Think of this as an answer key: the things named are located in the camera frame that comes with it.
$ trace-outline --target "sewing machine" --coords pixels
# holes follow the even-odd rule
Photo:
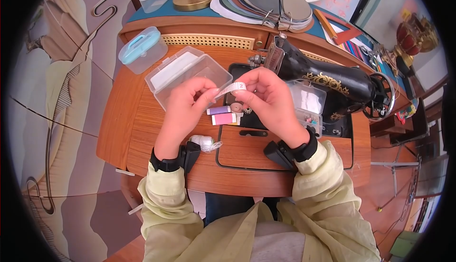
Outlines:
[[[284,33],[274,37],[267,56],[250,57],[250,67],[264,64],[285,81],[308,81],[326,91],[324,123],[335,123],[347,114],[360,111],[373,121],[389,116],[394,106],[394,88],[386,75],[380,72],[368,75],[359,67],[309,59],[286,38]]]

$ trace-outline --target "tape label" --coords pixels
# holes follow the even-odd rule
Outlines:
[[[221,90],[220,93],[215,96],[215,98],[218,98],[234,90],[247,90],[247,88],[244,82],[234,82],[228,85],[225,89]]]

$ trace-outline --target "box handle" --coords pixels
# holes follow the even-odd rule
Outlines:
[[[129,50],[132,45],[134,45],[135,43],[139,42],[140,40],[142,40],[143,38],[145,38],[145,35],[139,35],[137,36],[127,47],[127,50]]]

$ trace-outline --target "black wrist strap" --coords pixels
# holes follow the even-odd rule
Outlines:
[[[178,170],[180,167],[179,156],[174,159],[163,159],[160,161],[155,156],[153,148],[152,148],[151,159],[149,160],[149,162],[152,163],[152,166],[154,167],[155,172],[157,172],[158,170],[161,170],[163,172],[174,172],[174,171]]]
[[[291,150],[294,159],[296,162],[303,162],[309,160],[316,152],[318,147],[318,141],[316,140],[315,134],[306,128],[310,135],[309,143],[301,144],[300,146],[296,147],[295,149]]]

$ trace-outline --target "jeans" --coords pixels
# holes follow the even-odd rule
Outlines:
[[[263,198],[263,202],[269,207],[274,220],[277,220],[277,203],[280,198]],[[221,217],[240,214],[248,211],[255,204],[254,198],[221,195],[206,192],[206,218],[204,226]]]

